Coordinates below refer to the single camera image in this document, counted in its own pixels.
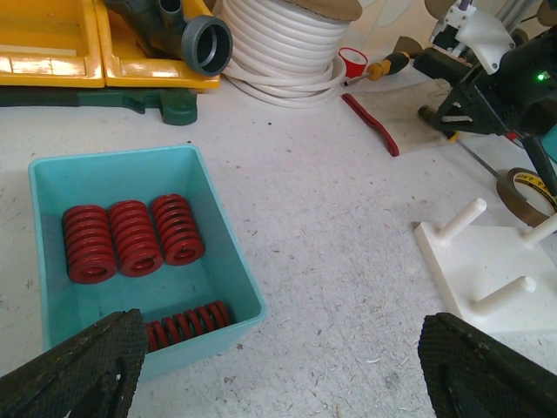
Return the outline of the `small black yellow screwdriver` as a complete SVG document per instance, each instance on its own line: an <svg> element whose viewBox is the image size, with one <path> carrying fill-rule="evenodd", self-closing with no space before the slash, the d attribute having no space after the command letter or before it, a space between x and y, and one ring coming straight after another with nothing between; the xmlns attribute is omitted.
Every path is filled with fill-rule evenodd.
<svg viewBox="0 0 557 418"><path fill-rule="evenodd" d="M434 109L429 106L421 106L418 110L419 117L424 121L429 123L433 118ZM496 172L485 160L483 160L479 155L477 155L472 149L467 147L460 139L458 139L457 134L453 134L450 139L456 144L460 145L476 162L478 162L484 169L486 169L493 177L498 181L502 181L503 178L498 172Z"/></svg>

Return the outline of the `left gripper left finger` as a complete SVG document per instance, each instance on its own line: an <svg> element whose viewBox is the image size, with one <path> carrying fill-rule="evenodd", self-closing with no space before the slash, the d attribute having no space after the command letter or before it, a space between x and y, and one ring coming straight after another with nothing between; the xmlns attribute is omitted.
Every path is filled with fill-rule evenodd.
<svg viewBox="0 0 557 418"><path fill-rule="evenodd" d="M147 354L137 309L111 313L1 378L2 417L126 417Z"/></svg>

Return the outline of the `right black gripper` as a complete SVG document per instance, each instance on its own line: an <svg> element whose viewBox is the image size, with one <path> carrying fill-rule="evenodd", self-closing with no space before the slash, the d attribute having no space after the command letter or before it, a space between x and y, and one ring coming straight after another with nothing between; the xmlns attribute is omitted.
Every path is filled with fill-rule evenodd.
<svg viewBox="0 0 557 418"><path fill-rule="evenodd" d="M499 97L481 64L465 64L427 48L413 66L430 78L450 84L448 95L438 107L424 105L418 110L423 121L447 138L454 138L457 131L505 135L521 130L522 108Z"/></svg>

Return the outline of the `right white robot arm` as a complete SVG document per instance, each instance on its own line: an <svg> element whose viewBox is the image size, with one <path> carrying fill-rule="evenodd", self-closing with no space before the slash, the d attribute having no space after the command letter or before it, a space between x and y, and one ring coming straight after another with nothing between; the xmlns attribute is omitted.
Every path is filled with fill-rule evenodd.
<svg viewBox="0 0 557 418"><path fill-rule="evenodd" d="M469 49L476 61L452 82L438 108L419 109L433 129L542 138L555 126L547 104L556 99L556 3L541 5L547 10L547 30L518 44L510 31L528 6L510 1L493 16L469 1L454 1L435 13L432 43L453 56Z"/></svg>

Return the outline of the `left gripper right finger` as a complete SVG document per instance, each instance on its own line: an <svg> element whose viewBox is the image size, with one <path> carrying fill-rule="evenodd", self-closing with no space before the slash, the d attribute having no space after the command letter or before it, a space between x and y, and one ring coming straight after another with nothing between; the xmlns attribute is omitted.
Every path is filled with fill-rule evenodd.
<svg viewBox="0 0 557 418"><path fill-rule="evenodd" d="M555 417L556 375L451 313L427 315L418 354L438 417Z"/></svg>

